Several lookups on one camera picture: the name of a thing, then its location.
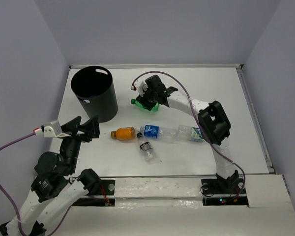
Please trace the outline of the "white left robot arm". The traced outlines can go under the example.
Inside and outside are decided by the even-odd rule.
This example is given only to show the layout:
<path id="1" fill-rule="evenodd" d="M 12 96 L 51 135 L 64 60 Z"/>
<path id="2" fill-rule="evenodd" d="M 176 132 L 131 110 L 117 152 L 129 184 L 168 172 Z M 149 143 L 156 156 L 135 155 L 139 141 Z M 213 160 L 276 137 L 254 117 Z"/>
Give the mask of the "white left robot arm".
<path id="1" fill-rule="evenodd" d="M 73 183 L 68 180 L 75 173 L 81 143 L 100 135 L 97 116 L 81 120 L 77 116 L 64 125 L 54 120 L 34 129 L 34 135 L 61 139 L 59 153 L 41 154 L 24 204 L 11 221 L 0 225 L 3 236 L 43 236 L 48 225 L 80 197 L 98 191 L 101 179 L 93 169 L 83 170 Z"/>

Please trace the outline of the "green crushed plastic bottle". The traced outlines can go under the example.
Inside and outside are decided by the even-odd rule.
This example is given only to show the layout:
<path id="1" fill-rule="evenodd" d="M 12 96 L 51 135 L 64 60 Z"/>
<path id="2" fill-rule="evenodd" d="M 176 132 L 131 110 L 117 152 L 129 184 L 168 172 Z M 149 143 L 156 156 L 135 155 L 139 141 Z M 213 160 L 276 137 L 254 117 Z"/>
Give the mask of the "green crushed plastic bottle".
<path id="1" fill-rule="evenodd" d="M 139 107 L 142 110 L 146 110 L 149 112 L 158 112 L 159 111 L 159 104 L 158 103 L 151 103 L 148 102 L 146 99 L 138 96 L 135 99 L 131 99 L 130 103 Z"/>

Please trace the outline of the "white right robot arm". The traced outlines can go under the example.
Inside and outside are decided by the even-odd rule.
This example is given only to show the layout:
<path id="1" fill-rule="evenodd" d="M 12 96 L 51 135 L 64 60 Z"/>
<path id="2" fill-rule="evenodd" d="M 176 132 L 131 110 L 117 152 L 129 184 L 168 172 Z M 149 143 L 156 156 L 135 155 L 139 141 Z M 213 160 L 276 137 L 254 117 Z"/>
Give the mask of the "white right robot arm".
<path id="1" fill-rule="evenodd" d="M 203 102 L 193 99 L 184 85 L 174 79 L 182 88 L 166 87 L 161 81 L 159 71 L 149 72 L 149 78 L 140 81 L 134 79 L 131 89 L 138 92 L 135 99 L 143 109 L 151 111 L 156 105 L 164 105 L 192 116 L 203 139 L 210 145 L 216 164 L 216 186 L 220 192 L 227 193 L 237 188 L 237 181 L 246 179 L 245 172 L 236 162 L 227 156 L 226 144 L 231 123 L 218 101 Z"/>

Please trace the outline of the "orange juice bottle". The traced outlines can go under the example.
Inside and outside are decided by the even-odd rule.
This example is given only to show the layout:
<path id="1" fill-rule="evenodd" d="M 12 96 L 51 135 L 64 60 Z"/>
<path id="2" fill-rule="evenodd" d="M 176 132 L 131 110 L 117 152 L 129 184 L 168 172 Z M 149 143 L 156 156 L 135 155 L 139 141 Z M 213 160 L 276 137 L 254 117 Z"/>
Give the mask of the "orange juice bottle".
<path id="1" fill-rule="evenodd" d="M 111 138 L 114 140 L 128 141 L 133 140 L 136 136 L 134 127 L 119 128 L 111 132 Z"/>

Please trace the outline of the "blue label Pocari Sweat bottle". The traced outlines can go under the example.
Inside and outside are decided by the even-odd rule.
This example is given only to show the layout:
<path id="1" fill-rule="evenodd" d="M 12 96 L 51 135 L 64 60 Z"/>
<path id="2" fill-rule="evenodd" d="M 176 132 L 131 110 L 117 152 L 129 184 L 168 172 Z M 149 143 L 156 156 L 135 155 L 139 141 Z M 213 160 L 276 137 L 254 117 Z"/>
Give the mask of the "blue label Pocari Sweat bottle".
<path id="1" fill-rule="evenodd" d="M 175 141 L 177 141 L 176 129 L 147 124 L 144 126 L 137 127 L 137 131 L 141 132 L 147 138 L 160 140 L 168 143 L 174 143 Z"/>

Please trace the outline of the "clear bottle white green label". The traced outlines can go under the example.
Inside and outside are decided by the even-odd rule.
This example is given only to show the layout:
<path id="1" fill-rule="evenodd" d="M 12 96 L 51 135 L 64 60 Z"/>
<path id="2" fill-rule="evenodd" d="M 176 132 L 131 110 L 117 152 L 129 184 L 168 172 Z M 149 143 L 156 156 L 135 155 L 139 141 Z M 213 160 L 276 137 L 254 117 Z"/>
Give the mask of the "clear bottle white green label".
<path id="1" fill-rule="evenodd" d="M 197 127 L 191 127 L 186 125 L 178 126 L 177 137 L 179 140 L 191 141 L 191 142 L 203 142 L 204 137 L 202 136 L 201 130 Z"/>

